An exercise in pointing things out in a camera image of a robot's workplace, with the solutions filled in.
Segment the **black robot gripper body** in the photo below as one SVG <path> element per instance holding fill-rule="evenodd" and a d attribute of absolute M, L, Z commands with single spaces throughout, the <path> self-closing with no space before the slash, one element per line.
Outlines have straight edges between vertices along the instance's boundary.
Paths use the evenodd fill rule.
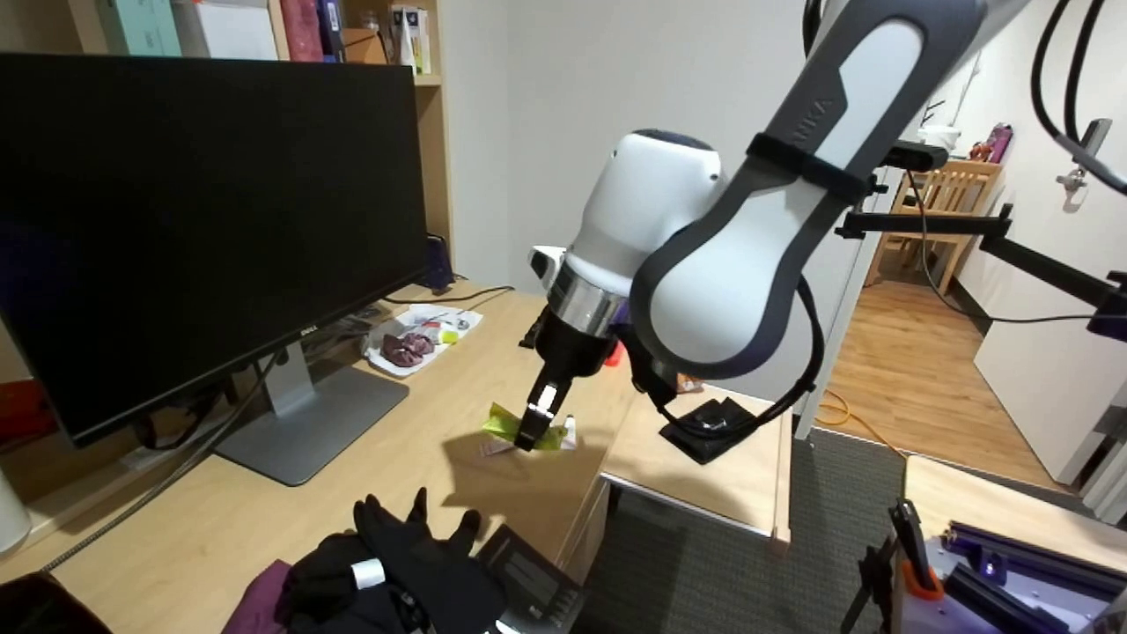
<path fill-rule="evenodd" d="M 612 352 L 611 340 L 584 334 L 559 320 L 554 312 L 543 312 L 523 340 L 525 348 L 534 348 L 543 372 L 529 393 L 534 414 L 556 414 L 578 379 L 601 372 Z"/>

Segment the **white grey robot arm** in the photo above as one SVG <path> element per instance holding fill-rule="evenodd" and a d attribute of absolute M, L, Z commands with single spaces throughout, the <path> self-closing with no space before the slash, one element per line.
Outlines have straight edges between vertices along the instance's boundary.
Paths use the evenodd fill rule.
<path fill-rule="evenodd" d="M 875 193 L 925 98 L 1029 0 L 847 0 L 743 167 L 668 130 L 618 140 L 532 329 L 543 372 L 513 433 L 534 449 L 576 381 L 627 352 L 655 407 L 679 379 L 746 379 L 813 312 L 808 261 Z"/>

